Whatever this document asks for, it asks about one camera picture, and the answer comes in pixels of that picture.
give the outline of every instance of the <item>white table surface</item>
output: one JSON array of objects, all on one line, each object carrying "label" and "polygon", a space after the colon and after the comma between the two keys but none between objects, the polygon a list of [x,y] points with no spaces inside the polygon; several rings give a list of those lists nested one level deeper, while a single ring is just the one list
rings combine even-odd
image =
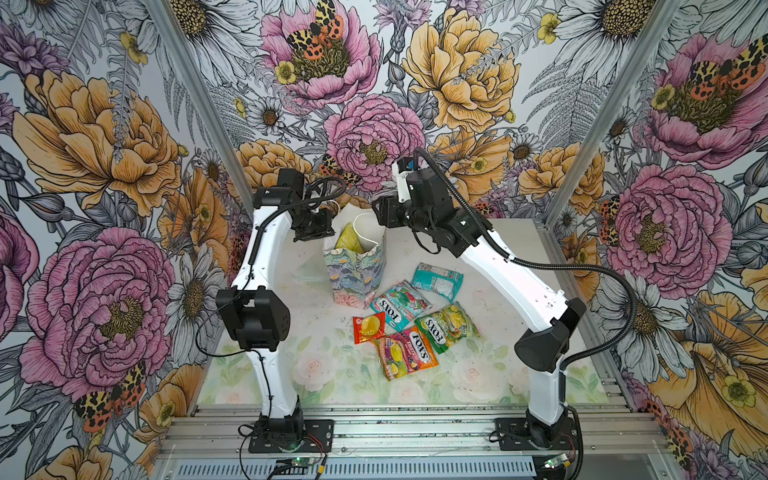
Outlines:
[{"label": "white table surface", "polygon": [[[548,263],[535,225],[530,220],[492,220],[515,255],[526,260]],[[433,247],[424,236],[422,242]],[[282,355],[292,366],[294,385],[302,404],[523,404],[528,401],[527,368],[514,353],[515,342],[526,330],[520,314],[479,272],[454,258],[447,250],[430,255],[414,241],[406,228],[386,232],[386,266],[381,294],[401,280],[411,280],[419,262],[464,273],[462,288],[455,299],[475,322],[482,338],[462,339],[438,356],[439,366],[387,382],[373,345],[355,345],[352,317],[372,310],[336,305],[330,281],[299,282],[292,273],[319,253],[321,240],[289,242],[283,247],[275,291],[290,308],[289,338],[280,344]],[[554,290],[559,288],[554,272],[539,276]],[[422,292],[433,310],[448,305],[448,300]],[[393,333],[387,326],[387,333]],[[578,330],[571,337],[570,353],[583,350]],[[219,352],[235,351],[226,331]],[[571,367],[569,402],[605,403],[594,366],[589,359]],[[214,359],[207,372],[198,402],[201,404],[260,403],[260,394],[250,362],[234,356]]]}]

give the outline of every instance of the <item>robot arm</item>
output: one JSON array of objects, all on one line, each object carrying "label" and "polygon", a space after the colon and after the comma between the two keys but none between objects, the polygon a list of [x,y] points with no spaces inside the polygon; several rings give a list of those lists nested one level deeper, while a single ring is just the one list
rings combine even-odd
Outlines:
[{"label": "robot arm", "polygon": [[[499,255],[482,237],[469,212],[454,207],[435,174],[430,170],[406,170],[411,162],[404,158],[393,165],[399,194],[376,202],[374,211],[379,224],[407,226],[414,235],[429,234],[439,247],[447,248],[482,273],[520,312],[528,330],[515,344],[515,352],[531,369],[527,415],[530,436],[539,447],[548,448],[560,435],[566,417],[564,376],[559,362],[586,306],[578,299],[566,300],[562,290],[555,292],[528,268],[511,262],[514,255],[484,219],[492,239],[510,254],[509,258]],[[297,240],[333,235],[333,230],[326,210],[312,212],[308,207],[277,215],[266,229],[261,225],[278,208],[301,198],[302,183],[301,174],[283,168],[277,186],[262,187],[254,194],[254,231],[246,254],[249,261],[240,268],[233,288],[221,290],[217,297],[230,337],[248,352],[260,389],[266,392],[263,429],[280,432],[282,439],[300,438],[303,416],[290,374],[277,352],[278,343],[287,338],[290,313],[272,291],[276,262],[288,229],[296,231]]]}]

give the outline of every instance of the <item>black mounting plate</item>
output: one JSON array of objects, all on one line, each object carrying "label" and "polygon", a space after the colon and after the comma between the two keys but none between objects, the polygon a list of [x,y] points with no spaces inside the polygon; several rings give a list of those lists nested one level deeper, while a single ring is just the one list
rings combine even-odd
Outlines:
[{"label": "black mounting plate", "polygon": [[[309,433],[323,443],[326,452],[330,452],[333,447],[333,420],[307,420],[304,419],[304,432]],[[259,422],[253,429],[253,435],[248,445],[249,453],[319,453],[320,449],[314,442],[303,440],[297,449],[285,449],[282,442],[267,442],[266,434],[259,426]]]},{"label": "black mounting plate", "polygon": [[[500,432],[512,432],[515,435],[521,437],[528,436],[526,420],[524,417],[496,419],[495,424],[496,430]],[[578,434],[574,433],[576,432],[576,426],[574,425],[574,420],[571,417],[567,417],[563,420],[562,432],[563,435],[561,435],[559,439],[556,439],[549,449],[541,450],[541,455],[551,456],[551,450],[563,450],[565,452],[570,452],[572,449],[578,450]],[[565,437],[565,435],[570,437],[571,441],[573,442],[572,446],[571,442],[568,441],[568,438]],[[510,435],[503,434],[499,434],[498,436],[498,447],[502,452],[519,452],[521,450],[534,449],[534,447],[525,440],[514,439]]]}]

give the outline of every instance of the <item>wire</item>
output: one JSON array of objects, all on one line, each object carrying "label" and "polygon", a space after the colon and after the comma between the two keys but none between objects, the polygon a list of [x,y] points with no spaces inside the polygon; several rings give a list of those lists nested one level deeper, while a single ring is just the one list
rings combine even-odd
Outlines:
[{"label": "wire", "polygon": [[581,423],[579,422],[578,412],[576,409],[572,406],[566,406],[565,409],[573,414],[576,432],[578,432],[578,457],[576,458],[576,466],[574,467],[574,471],[571,473],[571,477],[568,479],[576,480],[578,474],[581,472],[581,464],[584,461],[584,437],[581,435]]},{"label": "wire", "polygon": [[237,295],[232,297],[232,300],[230,300],[229,302],[227,302],[224,305],[220,306],[215,311],[209,313],[208,317],[206,317],[206,319],[203,320],[203,322],[197,327],[197,331],[194,334],[194,345],[197,347],[198,350],[200,350],[200,353],[202,353],[205,356],[213,357],[215,359],[222,359],[222,358],[226,358],[228,356],[240,355],[241,353],[245,353],[245,352],[249,352],[250,351],[250,350],[240,350],[240,351],[237,351],[237,352],[234,352],[234,353],[227,353],[227,354],[224,354],[224,355],[217,355],[215,353],[206,352],[205,350],[203,350],[203,347],[200,346],[200,331],[203,329],[203,325],[205,325],[208,322],[208,320],[211,319],[211,317],[213,317],[214,315],[219,313],[221,311],[221,309],[223,309],[225,306],[230,305],[231,303],[234,303],[238,298],[240,298],[240,295],[242,295],[243,292],[245,292],[245,290],[241,290],[240,292],[237,293]]},{"label": "wire", "polygon": [[[243,433],[240,431],[240,429],[243,427],[250,429],[250,433],[248,435],[243,435]],[[237,451],[237,458],[240,460],[240,471],[248,480],[250,480],[250,477],[248,476],[248,473],[245,471],[245,467],[243,466],[243,448],[245,447],[245,441],[252,437],[255,431],[256,429],[250,425],[243,424],[237,427],[237,434],[243,437],[243,443],[240,444],[240,450]]]},{"label": "wire", "polygon": [[258,350],[255,350],[256,354],[259,356],[259,361],[261,362],[261,371],[264,372],[264,382],[266,383],[266,396],[270,399],[270,412],[266,415],[267,418],[272,416],[272,389],[270,388],[270,381],[266,377],[266,368],[264,368],[264,357],[261,355],[261,352]]},{"label": "wire", "polygon": [[313,442],[315,442],[315,445],[317,445],[317,448],[320,450],[320,453],[323,454],[323,460],[320,461],[320,467],[317,468],[317,473],[315,474],[315,480],[318,480],[326,469],[326,462],[328,461],[328,452],[326,452],[326,448],[322,444],[322,442],[318,440],[317,437],[312,435],[311,433],[306,433],[304,435],[304,438],[310,439]]},{"label": "wire", "polygon": [[288,472],[289,470],[293,470],[294,468],[301,468],[302,470],[304,470],[302,475],[306,473],[306,470],[307,470],[307,467],[303,467],[301,465],[283,465],[281,467],[275,468],[272,471],[272,473],[270,473],[270,475],[266,477],[266,480],[272,480],[272,478],[274,478],[275,475],[282,475],[283,473]]},{"label": "wire", "polygon": [[264,232],[266,232],[266,226],[272,222],[272,220],[275,220],[280,215],[284,214],[288,210],[301,206],[301,205],[310,205],[310,204],[321,204],[324,201],[333,200],[334,198],[340,197],[341,195],[346,192],[346,182],[342,180],[339,177],[323,177],[319,180],[315,180],[310,184],[310,189],[308,190],[308,194],[311,194],[311,191],[315,191],[314,189],[318,187],[320,184],[325,183],[335,183],[339,186],[330,194],[323,195],[321,197],[309,197],[304,198],[303,200],[298,200],[296,202],[293,202],[292,204],[283,205],[282,207],[278,207],[277,210],[271,213],[267,218],[264,219],[263,222],[261,222],[261,225],[259,225],[256,228],[256,238],[253,240],[253,249],[250,252],[250,257],[248,258],[248,264],[253,265],[256,262],[256,256],[259,253],[259,245],[261,244],[261,237],[263,237]]},{"label": "wire", "polygon": [[523,260],[518,257],[514,257],[510,259],[509,258],[510,253],[507,250],[504,250],[501,246],[499,246],[498,243],[496,243],[495,240],[493,240],[493,237],[491,237],[491,234],[488,233],[488,229],[485,227],[485,224],[483,223],[483,218],[480,216],[480,213],[478,213],[478,211],[475,210],[475,208],[473,208],[469,204],[469,202],[456,190],[456,187],[454,187],[454,185],[451,183],[448,177],[446,177],[445,173],[439,168],[437,163],[432,159],[432,156],[429,154],[429,152],[424,148],[417,147],[413,154],[413,161],[418,162],[419,157],[424,158],[424,160],[429,165],[429,167],[432,168],[432,171],[435,172],[435,175],[437,175],[437,177],[448,188],[448,191],[451,194],[451,196],[454,197],[456,201],[458,201],[458,204],[461,205],[464,208],[464,210],[466,210],[467,214],[472,219],[472,222],[480,230],[481,235],[483,236],[485,241],[488,242],[488,245],[496,253],[501,255],[502,258],[504,258],[505,260],[509,260],[520,266],[524,266],[526,268],[532,268],[534,270],[587,270],[591,272],[603,273],[604,275],[608,275],[611,278],[618,281],[619,284],[627,291],[627,297],[629,299],[629,313],[628,313],[627,323],[624,324],[624,327],[619,331],[619,333],[616,336],[614,336],[612,339],[609,339],[606,342],[603,342],[601,345],[595,346],[590,349],[586,349],[583,352],[575,353],[574,355],[571,355],[563,359],[560,363],[560,370],[562,372],[565,372],[565,368],[577,360],[587,358],[589,356],[594,355],[595,353],[600,353],[607,349],[612,348],[613,346],[616,346],[616,344],[618,344],[630,332],[630,330],[634,325],[634,320],[637,317],[637,296],[635,295],[635,292],[632,289],[632,285],[630,285],[629,282],[627,282],[627,279],[625,279],[618,272],[615,272],[614,270],[601,265],[588,265],[586,263],[566,263],[566,264],[536,263],[536,262],[529,262],[527,260]]},{"label": "wire", "polygon": [[565,437],[568,439],[568,443],[571,444],[571,457],[576,457],[576,447],[574,447],[574,441],[571,439],[570,435],[565,435],[564,433],[561,433],[560,436]]}]

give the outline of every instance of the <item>orange candy wrapper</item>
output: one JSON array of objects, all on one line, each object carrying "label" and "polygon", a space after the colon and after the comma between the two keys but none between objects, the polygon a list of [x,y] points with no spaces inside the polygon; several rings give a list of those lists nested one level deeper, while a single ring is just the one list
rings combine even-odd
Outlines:
[{"label": "orange candy wrapper", "polygon": [[380,339],[384,336],[386,313],[374,313],[370,316],[354,316],[352,324],[355,329],[355,344]]},{"label": "orange candy wrapper", "polygon": [[415,326],[376,340],[376,346],[387,380],[430,369],[438,364],[429,340]]}]

